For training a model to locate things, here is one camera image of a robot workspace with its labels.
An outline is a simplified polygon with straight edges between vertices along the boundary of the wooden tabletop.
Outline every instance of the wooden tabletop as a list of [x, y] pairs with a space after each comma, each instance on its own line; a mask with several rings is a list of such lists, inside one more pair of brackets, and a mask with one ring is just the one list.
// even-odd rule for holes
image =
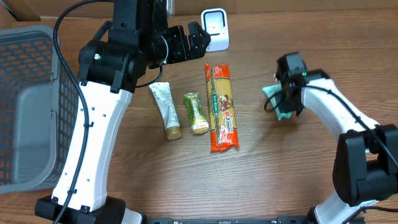
[[[199, 16], [170, 19], [169, 25]], [[398, 9], [283, 12], [228, 16], [223, 52], [164, 67], [182, 127], [168, 141], [154, 97], [138, 89], [124, 115], [108, 175], [108, 194], [148, 217], [274, 218], [306, 215], [333, 191], [336, 141], [310, 111], [278, 121], [264, 112], [261, 88], [274, 84], [276, 60], [299, 51], [309, 69], [322, 68], [362, 112], [398, 124]], [[68, 20], [59, 37], [78, 71], [78, 53], [104, 20]], [[54, 21], [18, 22], [14, 27]], [[210, 153], [210, 134], [193, 136], [184, 94], [206, 96], [204, 65], [229, 64], [240, 150]], [[157, 75], [148, 70], [140, 83]], [[207, 113], [207, 102], [202, 101]], [[52, 190], [0, 196], [0, 223], [49, 223], [34, 216]], [[379, 204], [397, 208], [398, 197]], [[368, 223], [397, 223], [398, 215], [369, 211]]]

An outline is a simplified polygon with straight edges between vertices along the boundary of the gold cap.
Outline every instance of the gold cap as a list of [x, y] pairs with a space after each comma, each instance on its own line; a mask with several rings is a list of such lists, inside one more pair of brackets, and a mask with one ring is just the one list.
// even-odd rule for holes
[[166, 136], [169, 140], [178, 139], [181, 137], [180, 127], [172, 126], [166, 129]]

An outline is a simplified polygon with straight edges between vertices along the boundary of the gray plastic bin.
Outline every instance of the gray plastic bin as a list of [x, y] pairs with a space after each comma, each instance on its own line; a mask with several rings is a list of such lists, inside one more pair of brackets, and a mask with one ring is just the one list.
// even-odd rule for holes
[[0, 194], [55, 187], [78, 95], [47, 26], [0, 30]]

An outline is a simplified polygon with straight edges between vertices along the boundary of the white tube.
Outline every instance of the white tube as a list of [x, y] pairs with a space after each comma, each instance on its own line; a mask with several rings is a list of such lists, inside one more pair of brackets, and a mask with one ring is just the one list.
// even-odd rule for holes
[[167, 82], [158, 82], [149, 85], [149, 88], [154, 94], [157, 106], [162, 113], [167, 139], [174, 140], [180, 138], [180, 123], [174, 107], [170, 84]]

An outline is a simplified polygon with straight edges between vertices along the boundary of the orange pasta package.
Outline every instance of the orange pasta package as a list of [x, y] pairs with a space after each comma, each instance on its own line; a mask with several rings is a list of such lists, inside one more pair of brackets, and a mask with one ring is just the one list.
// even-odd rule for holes
[[228, 65], [205, 65], [210, 114], [211, 151], [239, 148]]

